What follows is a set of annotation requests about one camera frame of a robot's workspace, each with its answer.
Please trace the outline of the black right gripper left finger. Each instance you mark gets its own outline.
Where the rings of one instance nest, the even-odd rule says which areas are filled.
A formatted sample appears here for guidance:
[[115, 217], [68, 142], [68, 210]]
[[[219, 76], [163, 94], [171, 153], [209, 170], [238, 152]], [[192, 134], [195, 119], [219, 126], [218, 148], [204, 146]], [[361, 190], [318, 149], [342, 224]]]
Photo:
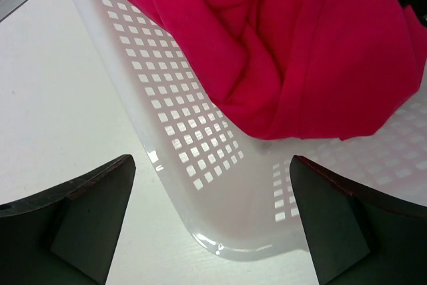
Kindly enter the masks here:
[[1, 204], [2, 284], [105, 284], [135, 177], [131, 155]]

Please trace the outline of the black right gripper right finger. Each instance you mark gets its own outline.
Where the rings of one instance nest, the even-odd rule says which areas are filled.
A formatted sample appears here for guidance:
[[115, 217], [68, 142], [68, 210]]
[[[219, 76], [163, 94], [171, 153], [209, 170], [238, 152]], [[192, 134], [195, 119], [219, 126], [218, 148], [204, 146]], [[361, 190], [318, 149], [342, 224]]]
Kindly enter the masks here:
[[320, 284], [426, 283], [426, 207], [303, 156], [290, 180]]

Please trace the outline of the red t shirt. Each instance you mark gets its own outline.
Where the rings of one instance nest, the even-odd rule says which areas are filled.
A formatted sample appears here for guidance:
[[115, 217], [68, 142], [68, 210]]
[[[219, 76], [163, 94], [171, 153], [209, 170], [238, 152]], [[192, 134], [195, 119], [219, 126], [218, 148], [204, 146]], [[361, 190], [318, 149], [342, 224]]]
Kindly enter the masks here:
[[426, 28], [399, 0], [128, 0], [258, 139], [375, 134], [420, 88]]

